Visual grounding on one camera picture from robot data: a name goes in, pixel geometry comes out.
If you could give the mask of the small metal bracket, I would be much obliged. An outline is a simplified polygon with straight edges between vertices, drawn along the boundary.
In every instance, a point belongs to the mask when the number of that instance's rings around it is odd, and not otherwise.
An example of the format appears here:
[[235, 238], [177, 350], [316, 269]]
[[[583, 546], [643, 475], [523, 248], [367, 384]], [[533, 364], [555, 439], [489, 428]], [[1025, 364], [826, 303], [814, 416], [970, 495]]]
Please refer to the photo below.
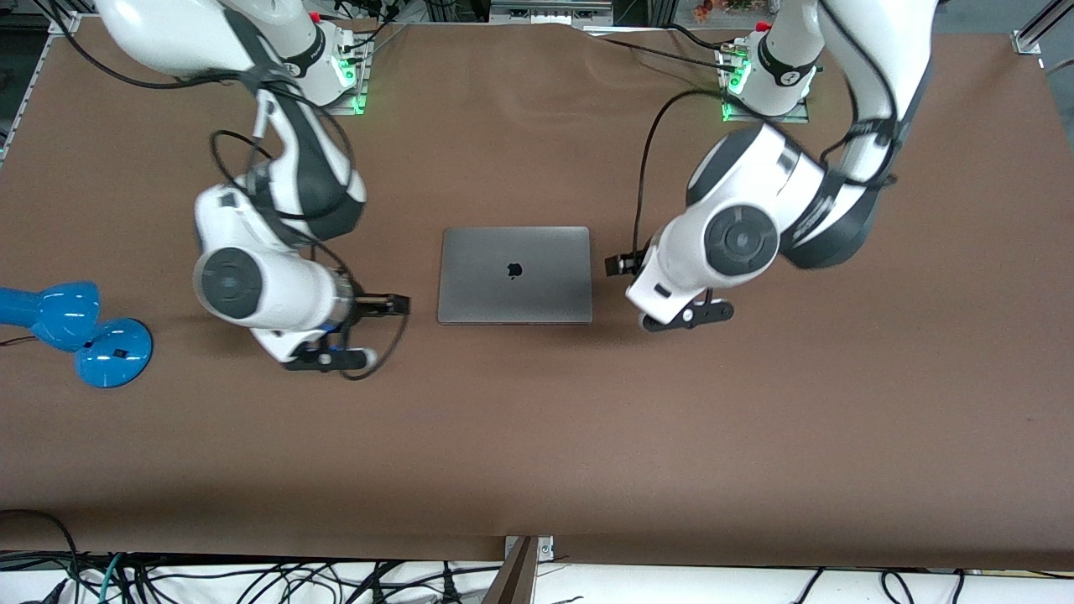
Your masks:
[[[511, 551], [513, 551], [516, 544], [520, 542], [520, 540], [522, 540], [522, 536], [507, 536], [505, 540], [505, 551], [503, 552], [504, 560], [510, 557]], [[540, 563], [552, 562], [555, 557], [553, 536], [538, 535], [533, 536], [532, 540], [536, 544], [537, 561]]]

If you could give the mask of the brown table cover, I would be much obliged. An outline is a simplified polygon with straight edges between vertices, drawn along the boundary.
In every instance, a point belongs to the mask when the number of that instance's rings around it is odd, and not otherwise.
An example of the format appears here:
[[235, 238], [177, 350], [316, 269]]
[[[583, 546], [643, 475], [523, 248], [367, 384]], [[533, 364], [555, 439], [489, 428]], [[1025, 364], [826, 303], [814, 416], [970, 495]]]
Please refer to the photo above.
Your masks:
[[[1074, 153], [1037, 60], [933, 43], [870, 238], [777, 263], [735, 317], [649, 334], [603, 259], [698, 66], [564, 26], [421, 24], [346, 119], [368, 206], [332, 249], [413, 299], [366, 382], [277, 366], [195, 301], [208, 136], [238, 84], [145, 91], [54, 42], [0, 168], [0, 285], [91, 279], [149, 325], [124, 388], [0, 348], [0, 509], [81, 549], [571, 562], [1074, 567]], [[590, 325], [442, 325], [445, 229], [586, 227]]]

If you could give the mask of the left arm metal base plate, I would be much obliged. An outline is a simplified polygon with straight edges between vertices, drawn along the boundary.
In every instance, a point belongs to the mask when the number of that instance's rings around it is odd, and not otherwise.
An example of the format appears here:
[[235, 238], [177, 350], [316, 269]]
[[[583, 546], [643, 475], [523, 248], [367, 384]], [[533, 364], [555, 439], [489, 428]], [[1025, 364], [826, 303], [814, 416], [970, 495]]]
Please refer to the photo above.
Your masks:
[[767, 116], [753, 107], [744, 106], [741, 103], [739, 94], [748, 83], [749, 77], [756, 72], [752, 62], [748, 60], [748, 51], [736, 44], [722, 44], [719, 51], [713, 51], [714, 58], [720, 66], [731, 66], [732, 71], [725, 71], [719, 76], [720, 92], [722, 95], [722, 121], [723, 123], [758, 123], [769, 120], [769, 123], [809, 123], [808, 101], [806, 97], [810, 92], [810, 86], [806, 85], [794, 107], [781, 116]]

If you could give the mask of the aluminium frame rail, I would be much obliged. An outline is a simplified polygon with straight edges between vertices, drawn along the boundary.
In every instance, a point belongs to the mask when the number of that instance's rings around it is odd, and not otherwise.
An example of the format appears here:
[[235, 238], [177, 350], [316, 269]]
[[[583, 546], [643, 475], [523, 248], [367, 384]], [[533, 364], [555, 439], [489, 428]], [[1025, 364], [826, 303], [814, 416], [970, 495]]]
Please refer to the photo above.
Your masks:
[[1040, 41], [1056, 24], [1071, 15], [1074, 15], [1074, 0], [1048, 0], [1024, 27], [1012, 32], [1013, 49], [1020, 55], [1039, 55]]
[[50, 45], [74, 32], [79, 3], [66, 0], [0, 0], [0, 166], [17, 133]]

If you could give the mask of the white sheet under cover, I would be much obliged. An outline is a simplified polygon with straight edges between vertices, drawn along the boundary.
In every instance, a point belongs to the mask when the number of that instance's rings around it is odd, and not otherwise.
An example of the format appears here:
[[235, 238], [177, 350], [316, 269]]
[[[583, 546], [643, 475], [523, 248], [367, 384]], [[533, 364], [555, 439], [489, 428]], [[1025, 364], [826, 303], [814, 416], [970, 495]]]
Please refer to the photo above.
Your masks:
[[[490, 562], [0, 555], [0, 604], [481, 604]], [[532, 604], [1074, 604], [1074, 572], [576, 565]]]

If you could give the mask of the blue desk lamp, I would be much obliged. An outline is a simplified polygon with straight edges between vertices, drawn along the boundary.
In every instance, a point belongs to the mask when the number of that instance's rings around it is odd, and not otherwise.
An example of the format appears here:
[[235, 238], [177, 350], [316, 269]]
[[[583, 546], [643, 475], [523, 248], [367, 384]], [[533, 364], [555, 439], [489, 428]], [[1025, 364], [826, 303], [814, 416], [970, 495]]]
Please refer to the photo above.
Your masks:
[[21, 326], [58, 351], [73, 356], [81, 382], [118, 388], [149, 366], [149, 327], [129, 317], [100, 321], [101, 294], [92, 281], [74, 281], [40, 291], [0, 287], [0, 325]]

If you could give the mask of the grey laptop with black keyboard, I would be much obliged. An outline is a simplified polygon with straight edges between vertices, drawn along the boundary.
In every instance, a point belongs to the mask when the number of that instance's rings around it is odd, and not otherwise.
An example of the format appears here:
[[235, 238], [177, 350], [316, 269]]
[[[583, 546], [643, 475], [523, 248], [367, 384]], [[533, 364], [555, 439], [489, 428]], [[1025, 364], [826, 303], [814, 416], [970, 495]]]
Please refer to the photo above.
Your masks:
[[469, 226], [442, 233], [442, 325], [590, 325], [585, 226]]

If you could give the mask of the dark metal post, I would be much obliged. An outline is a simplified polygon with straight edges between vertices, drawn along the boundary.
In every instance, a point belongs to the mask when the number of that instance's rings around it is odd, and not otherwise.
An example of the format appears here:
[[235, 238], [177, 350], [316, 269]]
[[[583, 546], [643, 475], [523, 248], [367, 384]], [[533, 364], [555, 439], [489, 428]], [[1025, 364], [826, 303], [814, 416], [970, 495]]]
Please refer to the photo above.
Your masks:
[[481, 604], [532, 604], [541, 553], [539, 536], [514, 538]]

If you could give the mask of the grey metal box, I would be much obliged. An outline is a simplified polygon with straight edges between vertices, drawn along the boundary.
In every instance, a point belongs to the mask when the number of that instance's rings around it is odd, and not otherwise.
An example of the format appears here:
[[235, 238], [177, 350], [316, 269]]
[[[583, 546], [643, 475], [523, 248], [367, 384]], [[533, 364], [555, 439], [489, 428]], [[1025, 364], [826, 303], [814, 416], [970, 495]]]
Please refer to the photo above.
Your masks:
[[488, 21], [495, 24], [568, 24], [611, 27], [613, 0], [488, 0]]

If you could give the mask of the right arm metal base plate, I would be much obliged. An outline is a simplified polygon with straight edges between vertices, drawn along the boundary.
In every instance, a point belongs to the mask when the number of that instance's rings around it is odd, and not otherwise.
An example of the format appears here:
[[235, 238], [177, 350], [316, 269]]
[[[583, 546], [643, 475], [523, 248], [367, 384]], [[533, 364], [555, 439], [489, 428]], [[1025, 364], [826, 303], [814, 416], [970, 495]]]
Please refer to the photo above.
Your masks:
[[368, 99], [368, 85], [373, 43], [369, 34], [355, 34], [352, 30], [338, 29], [333, 34], [331, 45], [330, 83], [338, 92], [326, 111], [337, 116], [363, 115]]

